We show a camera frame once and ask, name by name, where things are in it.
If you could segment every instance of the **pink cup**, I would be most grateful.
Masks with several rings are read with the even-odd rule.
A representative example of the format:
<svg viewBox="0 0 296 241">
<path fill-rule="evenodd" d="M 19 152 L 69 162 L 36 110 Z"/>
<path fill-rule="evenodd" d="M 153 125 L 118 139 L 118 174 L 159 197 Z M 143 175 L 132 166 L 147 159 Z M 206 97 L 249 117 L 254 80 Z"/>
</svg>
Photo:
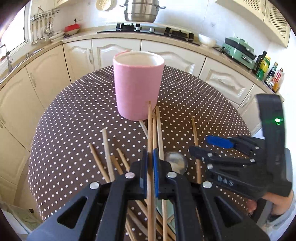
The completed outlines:
<svg viewBox="0 0 296 241">
<path fill-rule="evenodd" d="M 148 118 L 148 102 L 155 108 L 164 59 L 149 52 L 123 52 L 113 58 L 118 112 L 131 121 Z"/>
</svg>

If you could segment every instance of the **table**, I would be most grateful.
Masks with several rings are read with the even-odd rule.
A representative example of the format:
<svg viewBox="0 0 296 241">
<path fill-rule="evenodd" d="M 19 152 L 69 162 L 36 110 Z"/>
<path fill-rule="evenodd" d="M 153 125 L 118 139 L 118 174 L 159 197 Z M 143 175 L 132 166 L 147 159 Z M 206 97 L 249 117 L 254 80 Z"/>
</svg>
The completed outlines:
<svg viewBox="0 0 296 241">
<path fill-rule="evenodd" d="M 164 152 L 176 150 L 187 157 L 189 166 L 185 175 L 189 181 L 196 182 L 195 160 L 188 152 L 188 147 L 194 145 L 191 115 L 195 117 L 200 147 L 216 151 L 221 156 L 244 156 L 234 149 L 225 150 L 205 142 L 206 135 L 227 137 L 249 135 L 250 132 L 232 104 L 204 81 L 165 66 L 157 104 Z M 139 122 L 126 120 L 117 111 L 113 66 L 87 74 L 66 87 L 38 123 L 28 177 L 43 220 L 89 183 L 105 183 L 88 147 L 89 142 L 95 146 L 104 168 L 107 168 L 102 145 L 103 128 L 107 129 L 111 155 L 115 155 L 123 170 L 117 148 L 130 163 L 140 160 L 142 149 L 147 148 L 147 138 Z M 204 174 L 205 165 L 201 168 Z M 223 189 L 220 191 L 246 211 L 246 199 Z M 129 206 L 147 225 L 147 218 L 139 207 L 133 201 Z M 134 223 L 132 230 L 137 240 L 145 240 L 145 235 Z"/>
</svg>

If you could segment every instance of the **brown tablecloth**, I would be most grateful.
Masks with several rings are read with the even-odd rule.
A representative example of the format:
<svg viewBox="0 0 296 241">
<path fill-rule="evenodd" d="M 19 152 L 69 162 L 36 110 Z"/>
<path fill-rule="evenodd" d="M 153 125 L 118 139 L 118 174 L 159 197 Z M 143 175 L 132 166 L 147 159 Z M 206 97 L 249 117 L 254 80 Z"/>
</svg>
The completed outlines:
<svg viewBox="0 0 296 241">
<path fill-rule="evenodd" d="M 227 137 L 250 132 L 232 104 L 204 81 L 165 66 L 157 104 L 161 111 L 164 151 L 180 151 L 187 157 L 189 166 L 185 175 L 189 181 L 196 182 L 195 161 L 188 152 L 188 147 L 194 145 L 191 115 L 197 123 L 200 147 L 221 156 L 243 156 L 234 149 L 225 150 L 205 142 L 206 135 Z M 123 169 L 117 148 L 129 162 L 140 160 L 147 139 L 139 122 L 126 120 L 117 111 L 113 66 L 87 74 L 66 87 L 39 121 L 30 154 L 29 183 L 43 220 L 89 183 L 105 183 L 88 147 L 92 142 L 106 168 L 100 132 L 103 128 L 107 128 L 111 155 L 118 158 Z M 245 210 L 243 197 L 220 190 Z M 135 202 L 129 205 L 146 225 L 147 218 Z M 146 236 L 134 223 L 132 227 L 136 239 L 145 240 Z"/>
</svg>

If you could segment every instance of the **green electric cooker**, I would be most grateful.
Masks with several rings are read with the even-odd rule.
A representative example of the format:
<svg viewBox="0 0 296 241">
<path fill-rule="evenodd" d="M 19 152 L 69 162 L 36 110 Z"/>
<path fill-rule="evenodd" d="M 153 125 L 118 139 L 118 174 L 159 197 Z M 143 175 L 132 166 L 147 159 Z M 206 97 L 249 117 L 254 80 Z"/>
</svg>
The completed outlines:
<svg viewBox="0 0 296 241">
<path fill-rule="evenodd" d="M 246 41 L 238 38 L 225 38 L 222 45 L 222 51 L 229 57 L 235 59 L 249 69 L 253 69 L 255 65 L 255 52 Z"/>
</svg>

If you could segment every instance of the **hand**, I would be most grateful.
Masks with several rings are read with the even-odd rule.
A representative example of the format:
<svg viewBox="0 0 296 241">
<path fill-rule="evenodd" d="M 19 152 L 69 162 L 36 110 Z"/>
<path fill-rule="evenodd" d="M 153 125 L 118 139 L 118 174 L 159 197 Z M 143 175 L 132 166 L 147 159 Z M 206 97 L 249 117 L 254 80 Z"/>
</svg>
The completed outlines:
<svg viewBox="0 0 296 241">
<path fill-rule="evenodd" d="M 293 190 L 291 190 L 288 197 L 282 197 L 282 196 L 276 195 L 274 193 L 268 192 L 262 198 L 265 200 L 271 201 L 274 204 L 271 214 L 282 215 L 289 209 L 289 207 L 292 203 Z M 247 208 L 248 208 L 249 213 L 254 212 L 257 208 L 257 202 L 249 199 L 247 201 Z"/>
</svg>

